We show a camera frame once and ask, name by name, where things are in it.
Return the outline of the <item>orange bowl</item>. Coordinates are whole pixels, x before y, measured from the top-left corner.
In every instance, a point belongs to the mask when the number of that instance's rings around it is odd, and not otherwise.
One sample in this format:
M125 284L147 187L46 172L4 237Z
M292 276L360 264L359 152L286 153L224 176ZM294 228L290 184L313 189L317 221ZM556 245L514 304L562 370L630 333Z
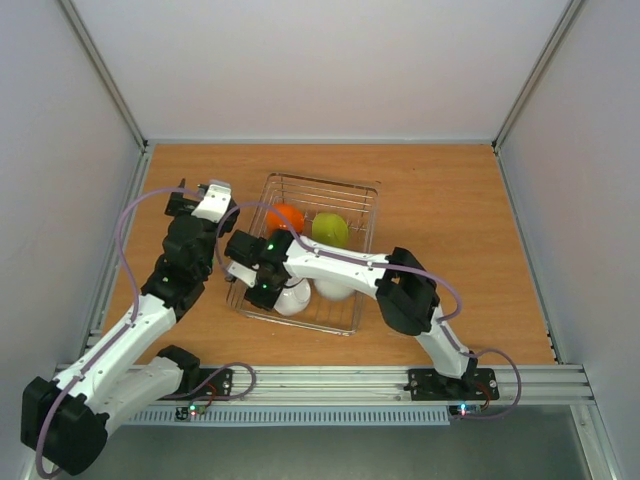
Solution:
M304 231L304 225L304 215L299 209L290 204L276 203L266 215L266 237L270 238L278 230L287 231L288 226L300 235Z

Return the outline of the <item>white bottom bowl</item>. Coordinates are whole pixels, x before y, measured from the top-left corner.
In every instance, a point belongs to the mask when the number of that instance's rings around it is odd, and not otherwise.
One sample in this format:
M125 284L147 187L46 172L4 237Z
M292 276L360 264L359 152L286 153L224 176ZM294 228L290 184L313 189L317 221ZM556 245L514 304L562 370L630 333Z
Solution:
M274 309L285 317L290 317L304 311L311 301L311 287L306 279L287 285L280 293Z

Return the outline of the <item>white bowl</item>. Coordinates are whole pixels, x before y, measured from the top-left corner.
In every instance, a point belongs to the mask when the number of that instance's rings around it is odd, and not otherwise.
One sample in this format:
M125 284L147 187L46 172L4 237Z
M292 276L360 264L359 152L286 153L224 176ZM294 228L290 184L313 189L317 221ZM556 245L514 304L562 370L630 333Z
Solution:
M274 309L285 317L290 317L304 311L311 301L311 287L306 279L287 285L280 293Z
M328 280L315 279L314 286L321 297L332 302L343 301L354 293L352 288Z

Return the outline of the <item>green bowl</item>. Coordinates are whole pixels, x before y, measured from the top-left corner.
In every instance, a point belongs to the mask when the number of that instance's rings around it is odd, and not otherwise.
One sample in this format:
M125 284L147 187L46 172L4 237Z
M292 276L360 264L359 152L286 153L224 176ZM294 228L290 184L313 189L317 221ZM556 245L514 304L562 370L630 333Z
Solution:
M311 238L325 245L345 248L349 242L349 228L340 215L321 212L313 219Z

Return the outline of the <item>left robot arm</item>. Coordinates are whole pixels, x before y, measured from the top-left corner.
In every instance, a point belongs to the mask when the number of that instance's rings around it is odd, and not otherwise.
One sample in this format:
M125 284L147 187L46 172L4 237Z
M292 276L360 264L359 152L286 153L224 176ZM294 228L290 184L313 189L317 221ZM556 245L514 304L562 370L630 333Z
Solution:
M134 414L165 396L189 398L200 389L198 361L180 348L131 368L200 298L217 240L232 230L237 211L225 182L165 192L171 222L163 252L144 285L132 287L129 310L68 368L50 380L34 378L23 391L20 439L34 451L42 479L85 471Z

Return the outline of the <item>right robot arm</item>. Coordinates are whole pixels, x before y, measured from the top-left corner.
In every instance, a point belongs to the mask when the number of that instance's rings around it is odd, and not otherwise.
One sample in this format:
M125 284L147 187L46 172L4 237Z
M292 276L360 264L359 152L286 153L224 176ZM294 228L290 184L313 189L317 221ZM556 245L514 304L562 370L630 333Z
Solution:
M246 285L253 306L272 311L287 289L299 283L324 281L374 299L385 324L416 338L429 355L441 388L463 396L475 388L477 360L448 325L437 286L442 281L426 272L407 249L390 254L350 251L316 242L288 230L269 238L237 230L224 255L227 272Z

